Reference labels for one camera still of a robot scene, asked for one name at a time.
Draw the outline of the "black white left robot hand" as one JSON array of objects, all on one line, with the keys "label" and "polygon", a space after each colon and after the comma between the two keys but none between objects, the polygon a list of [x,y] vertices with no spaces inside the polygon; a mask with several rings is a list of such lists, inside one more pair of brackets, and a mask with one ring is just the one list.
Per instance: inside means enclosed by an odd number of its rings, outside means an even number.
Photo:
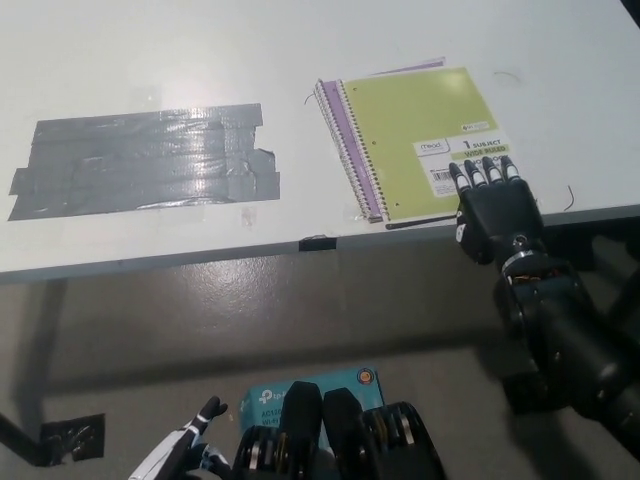
[{"label": "black white left robot hand", "polygon": [[232,467],[222,453],[202,437],[228,405],[212,396],[184,426],[171,431],[129,475],[130,479],[197,479],[196,470],[208,471],[220,479],[232,478]]}]

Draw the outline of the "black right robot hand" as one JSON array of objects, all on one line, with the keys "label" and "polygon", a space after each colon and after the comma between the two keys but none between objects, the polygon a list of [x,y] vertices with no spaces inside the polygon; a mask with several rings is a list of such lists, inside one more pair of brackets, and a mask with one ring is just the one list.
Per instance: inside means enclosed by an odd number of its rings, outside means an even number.
[{"label": "black right robot hand", "polygon": [[459,205],[456,241],[479,265],[506,264],[527,252],[543,252],[543,222],[528,183],[511,158],[495,163],[484,156],[482,166],[471,160],[449,164]]}]

